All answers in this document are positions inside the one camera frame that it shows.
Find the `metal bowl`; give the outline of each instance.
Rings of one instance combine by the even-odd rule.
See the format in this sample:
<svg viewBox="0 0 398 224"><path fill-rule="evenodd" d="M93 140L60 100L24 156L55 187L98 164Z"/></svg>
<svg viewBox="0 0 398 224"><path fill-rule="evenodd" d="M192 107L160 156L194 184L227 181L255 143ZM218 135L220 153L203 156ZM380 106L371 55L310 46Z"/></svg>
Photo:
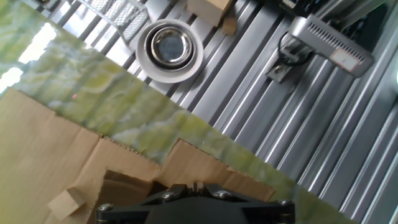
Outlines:
<svg viewBox="0 0 398 224"><path fill-rule="evenodd" d="M190 63L195 48L183 27L162 24L153 28L146 40L147 54L154 64L166 70L180 70Z"/></svg>

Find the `cardboard box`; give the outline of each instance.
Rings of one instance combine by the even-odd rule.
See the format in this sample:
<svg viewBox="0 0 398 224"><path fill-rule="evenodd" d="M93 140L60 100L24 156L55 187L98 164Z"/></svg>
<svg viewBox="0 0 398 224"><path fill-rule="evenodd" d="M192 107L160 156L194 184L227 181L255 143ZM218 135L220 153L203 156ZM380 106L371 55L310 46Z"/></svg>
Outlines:
<svg viewBox="0 0 398 224"><path fill-rule="evenodd" d="M223 21L223 34L233 35L236 31L236 18L235 17L226 17Z"/></svg>
<svg viewBox="0 0 398 224"><path fill-rule="evenodd" d="M187 9L217 27L232 0L188 0Z"/></svg>
<svg viewBox="0 0 398 224"><path fill-rule="evenodd" d="M103 203L99 195L121 201L123 191L131 192L133 185L137 194L122 201L128 205L145 198L154 181L167 187L214 182L261 200L274 193L183 140L160 166L12 88L0 100L0 123L0 223L87 223L91 211ZM85 203L60 221L47 204L70 187ZM110 194L116 187L123 190Z"/></svg>

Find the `black cable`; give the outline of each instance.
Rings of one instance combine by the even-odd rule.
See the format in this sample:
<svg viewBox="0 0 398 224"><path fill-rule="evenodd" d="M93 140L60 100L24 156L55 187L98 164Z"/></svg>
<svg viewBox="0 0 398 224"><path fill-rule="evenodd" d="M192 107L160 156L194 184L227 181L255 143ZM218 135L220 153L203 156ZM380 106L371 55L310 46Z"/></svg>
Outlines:
<svg viewBox="0 0 398 224"><path fill-rule="evenodd" d="M288 31L282 35L282 37L279 39L279 42L278 42L278 56L279 56L279 61L280 61L281 63L283 63L284 65L286 65L286 66L300 66L300 65L304 65L305 63L309 62L310 59L312 58L313 51L311 51L310 53L308 53L308 55L307 55L304 59L299 60L299 61L297 61L297 62L289 62L289 60L287 59L287 56L284 55L284 54L280 51L280 45L282 44L282 39L286 36L287 33L288 33Z"/></svg>

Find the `bolt head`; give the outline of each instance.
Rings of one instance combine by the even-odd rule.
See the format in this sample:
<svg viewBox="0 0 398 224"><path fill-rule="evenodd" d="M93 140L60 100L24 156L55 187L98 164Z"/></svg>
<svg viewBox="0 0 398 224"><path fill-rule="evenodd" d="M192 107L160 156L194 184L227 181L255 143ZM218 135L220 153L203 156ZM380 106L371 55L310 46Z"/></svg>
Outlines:
<svg viewBox="0 0 398 224"><path fill-rule="evenodd" d="M109 211L112 208L113 208L113 205L111 205L110 203L106 203L106 204L103 204L103 205L99 206L98 210L99 211Z"/></svg>
<svg viewBox="0 0 398 224"><path fill-rule="evenodd" d="M162 198L163 199L172 199L174 198L176 195L174 192L165 192L164 194L162 194Z"/></svg>
<svg viewBox="0 0 398 224"><path fill-rule="evenodd" d="M281 72L282 71L282 66L280 66L280 65L278 65L278 66L276 66L275 68L274 68L274 72L275 73L279 73L279 72Z"/></svg>
<svg viewBox="0 0 398 224"><path fill-rule="evenodd" d="M278 203L281 204L281 205L288 205L288 204L293 203L293 201L282 199L282 200L278 200Z"/></svg>
<svg viewBox="0 0 398 224"><path fill-rule="evenodd" d="M227 197L231 196L231 193L229 193L226 190L219 190L217 192L214 192L213 196L216 197L216 198L224 199L224 198L227 198Z"/></svg>

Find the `white plate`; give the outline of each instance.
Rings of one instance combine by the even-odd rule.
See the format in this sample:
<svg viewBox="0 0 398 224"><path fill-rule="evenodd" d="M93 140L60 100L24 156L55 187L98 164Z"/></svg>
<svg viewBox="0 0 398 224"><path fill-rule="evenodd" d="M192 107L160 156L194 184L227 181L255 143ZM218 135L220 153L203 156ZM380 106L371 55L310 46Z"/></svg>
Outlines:
<svg viewBox="0 0 398 224"><path fill-rule="evenodd" d="M194 45L195 51L192 56L191 62L178 71L167 71L163 68L156 66L148 57L145 50L145 40L148 33L159 24L167 23L170 25L177 25L184 27L188 34L193 37L192 44ZM199 36L191 29L191 27L176 19L161 19L147 26L140 34L137 40L136 56L138 62L142 68L142 71L153 80L162 83L178 83L194 76L198 71L203 61L203 44Z"/></svg>

